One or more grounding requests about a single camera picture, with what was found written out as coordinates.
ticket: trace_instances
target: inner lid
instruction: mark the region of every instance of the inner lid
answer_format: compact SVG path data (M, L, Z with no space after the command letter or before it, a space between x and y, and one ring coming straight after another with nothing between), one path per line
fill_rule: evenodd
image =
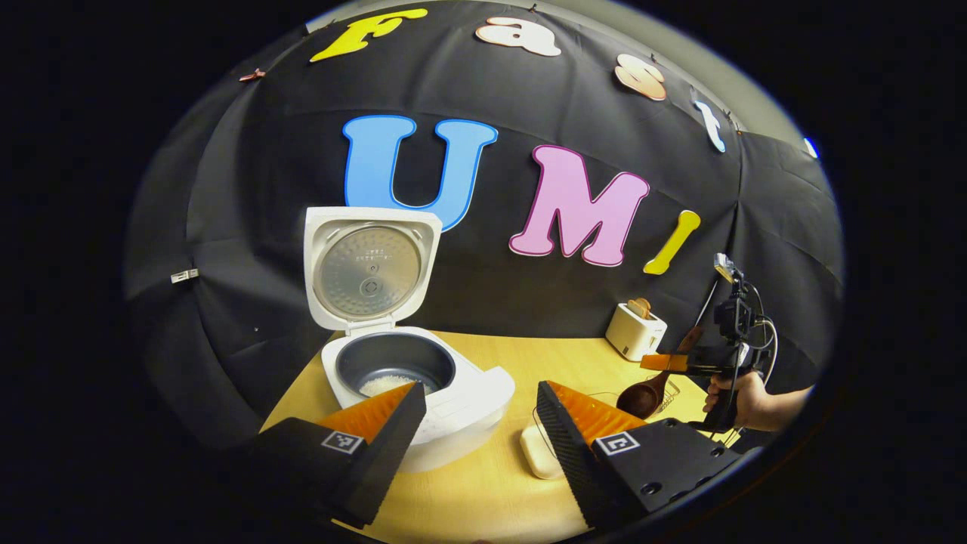
M408 233L385 226L355 229L319 259L316 296L346 319L381 317L406 302L422 264L417 242Z

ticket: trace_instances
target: yellow letter f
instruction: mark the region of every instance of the yellow letter f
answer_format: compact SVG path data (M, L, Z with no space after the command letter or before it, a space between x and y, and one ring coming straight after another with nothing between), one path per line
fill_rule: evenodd
M394 12L391 14L383 14L360 19L354 23L351 23L349 25L349 30L343 32L342 36L339 36L332 45L326 47L322 51L319 51L315 54L315 56L308 59L308 61L316 62L324 58L335 57L337 55L344 55L346 53L358 51L368 45L368 42L363 41L363 38L366 37L366 34L372 34L373 38L386 36L387 34L396 30L400 23L403 22L401 17L416 19L426 15L426 13L426 10L420 8L418 10Z

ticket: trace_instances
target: white rice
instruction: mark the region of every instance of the white rice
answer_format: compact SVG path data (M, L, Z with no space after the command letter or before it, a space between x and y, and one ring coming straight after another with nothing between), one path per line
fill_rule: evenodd
M368 397L375 397L380 393L386 393L391 389L396 389L401 385L406 385L407 383L411 383L413 381L413 379L405 376L383 376L380 378L371 379L370 381L364 383L363 387L360 387L360 393L363 393ZM429 387L426 387L426 384L423 384L423 387L424 394L429 395Z

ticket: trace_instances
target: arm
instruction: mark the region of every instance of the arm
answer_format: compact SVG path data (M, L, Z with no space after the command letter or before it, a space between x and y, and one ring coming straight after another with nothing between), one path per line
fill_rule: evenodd
M719 376L712 377L712 385L708 390L709 396L705 399L705 407L702 411L707 412L712 409L712 406L719 401L718 393L722 389L728 389L731 381ZM748 373L736 380L733 401L737 404L735 426L757 431L780 431L799 415L811 390L810 386L800 391L770 395L766 392L762 378L755 372ZM728 398L723 396L721 401L728 402Z

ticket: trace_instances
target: inner pot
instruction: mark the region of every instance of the inner pot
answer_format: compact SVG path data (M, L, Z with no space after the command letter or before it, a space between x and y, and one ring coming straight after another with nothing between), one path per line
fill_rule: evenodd
M426 394L435 393L454 380L456 365L443 347L422 336L377 332L346 344L336 356L336 374L352 391L363 392L370 383L392 381L392 377L423 383Z

